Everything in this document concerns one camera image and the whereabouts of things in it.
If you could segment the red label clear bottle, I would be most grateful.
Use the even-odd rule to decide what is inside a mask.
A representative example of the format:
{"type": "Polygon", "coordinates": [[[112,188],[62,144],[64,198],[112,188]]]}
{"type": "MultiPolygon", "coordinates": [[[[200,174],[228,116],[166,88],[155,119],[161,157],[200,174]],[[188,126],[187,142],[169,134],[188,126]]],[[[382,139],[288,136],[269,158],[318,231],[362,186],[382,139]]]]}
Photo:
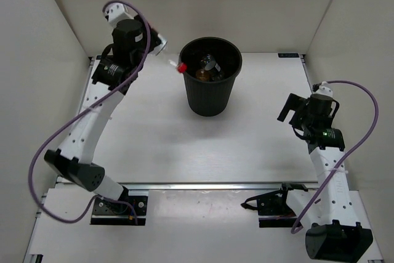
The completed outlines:
{"type": "Polygon", "coordinates": [[[187,70],[187,64],[180,60],[178,54],[170,53],[163,49],[160,53],[155,55],[155,58],[162,64],[175,69],[178,73],[184,73],[187,70]]]}

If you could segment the blue label clear bottle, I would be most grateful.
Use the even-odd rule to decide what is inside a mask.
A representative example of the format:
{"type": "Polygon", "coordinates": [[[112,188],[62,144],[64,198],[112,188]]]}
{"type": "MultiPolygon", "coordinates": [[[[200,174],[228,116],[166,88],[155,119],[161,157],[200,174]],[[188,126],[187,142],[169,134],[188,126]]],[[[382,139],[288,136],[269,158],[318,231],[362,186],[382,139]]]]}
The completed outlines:
{"type": "Polygon", "coordinates": [[[204,55],[199,61],[199,65],[203,70],[206,71],[213,70],[214,72],[218,72],[218,73],[221,71],[221,67],[219,66],[219,64],[216,62],[216,59],[211,54],[204,55]]]}

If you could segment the orange juice bottle label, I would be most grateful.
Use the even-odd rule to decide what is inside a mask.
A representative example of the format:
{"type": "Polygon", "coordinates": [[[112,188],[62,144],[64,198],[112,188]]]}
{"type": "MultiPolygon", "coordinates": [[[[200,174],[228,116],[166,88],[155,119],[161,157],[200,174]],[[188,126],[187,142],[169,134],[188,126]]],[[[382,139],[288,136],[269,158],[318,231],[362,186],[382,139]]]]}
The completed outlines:
{"type": "Polygon", "coordinates": [[[195,73],[196,79],[200,81],[210,81],[211,80],[211,75],[208,71],[205,69],[199,69],[195,73]]]}

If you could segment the green label clear bottle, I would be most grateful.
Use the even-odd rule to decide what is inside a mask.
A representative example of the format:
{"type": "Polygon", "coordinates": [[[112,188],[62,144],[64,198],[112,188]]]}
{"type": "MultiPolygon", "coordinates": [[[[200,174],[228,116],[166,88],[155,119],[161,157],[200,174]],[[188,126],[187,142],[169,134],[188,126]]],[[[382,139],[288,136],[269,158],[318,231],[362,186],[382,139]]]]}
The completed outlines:
{"type": "Polygon", "coordinates": [[[220,71],[215,70],[211,76],[212,81],[221,81],[225,79],[225,71],[221,69],[220,71]]]}

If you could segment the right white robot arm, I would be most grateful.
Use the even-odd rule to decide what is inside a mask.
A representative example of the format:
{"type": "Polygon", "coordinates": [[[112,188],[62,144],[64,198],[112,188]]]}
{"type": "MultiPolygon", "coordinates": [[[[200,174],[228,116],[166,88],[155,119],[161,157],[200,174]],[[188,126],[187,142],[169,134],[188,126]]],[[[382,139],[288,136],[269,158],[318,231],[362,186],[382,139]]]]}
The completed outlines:
{"type": "Polygon", "coordinates": [[[295,135],[305,141],[318,179],[315,193],[289,189],[277,197],[277,208],[297,216],[292,232],[302,226],[305,247],[310,259],[335,262],[358,262],[372,245],[373,235],[364,228],[350,198],[342,132],[332,127],[339,109],[331,96],[312,94],[309,98],[289,94],[278,121],[289,122],[295,135]]]}

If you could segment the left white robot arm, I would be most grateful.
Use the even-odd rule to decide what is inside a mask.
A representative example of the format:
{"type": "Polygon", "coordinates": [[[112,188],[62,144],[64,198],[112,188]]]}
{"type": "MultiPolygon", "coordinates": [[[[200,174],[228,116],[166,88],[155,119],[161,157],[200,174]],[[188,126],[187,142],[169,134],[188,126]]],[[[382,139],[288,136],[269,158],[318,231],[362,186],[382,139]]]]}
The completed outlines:
{"type": "Polygon", "coordinates": [[[126,95],[126,79],[135,73],[145,51],[161,44],[155,30],[147,31],[142,19],[120,20],[112,31],[113,42],[102,52],[87,87],[84,115],[56,150],[44,155],[46,163],[70,182],[108,199],[108,207],[122,214],[129,207],[125,188],[94,164],[99,138],[116,106],[126,95]]]}

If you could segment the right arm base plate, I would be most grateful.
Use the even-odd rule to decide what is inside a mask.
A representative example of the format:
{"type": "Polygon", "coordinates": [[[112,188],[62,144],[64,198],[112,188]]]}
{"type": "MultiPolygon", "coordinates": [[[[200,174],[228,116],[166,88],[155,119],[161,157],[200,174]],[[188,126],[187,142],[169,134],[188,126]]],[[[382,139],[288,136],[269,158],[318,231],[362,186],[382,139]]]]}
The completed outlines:
{"type": "Polygon", "coordinates": [[[241,207],[257,211],[261,229],[291,228],[297,216],[286,201],[288,193],[294,190],[308,192],[304,184],[282,183],[278,190],[247,198],[241,203],[241,207]]]}

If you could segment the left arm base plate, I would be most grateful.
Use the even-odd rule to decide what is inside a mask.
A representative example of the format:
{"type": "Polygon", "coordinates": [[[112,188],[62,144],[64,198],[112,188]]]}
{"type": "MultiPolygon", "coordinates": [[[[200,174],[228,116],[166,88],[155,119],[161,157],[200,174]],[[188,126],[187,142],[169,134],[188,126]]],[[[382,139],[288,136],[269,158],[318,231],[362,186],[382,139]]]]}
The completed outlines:
{"type": "Polygon", "coordinates": [[[129,195],[127,202],[133,206],[137,216],[136,219],[132,210],[127,205],[97,199],[92,207],[90,224],[144,226],[146,223],[148,196],[129,195]]]}

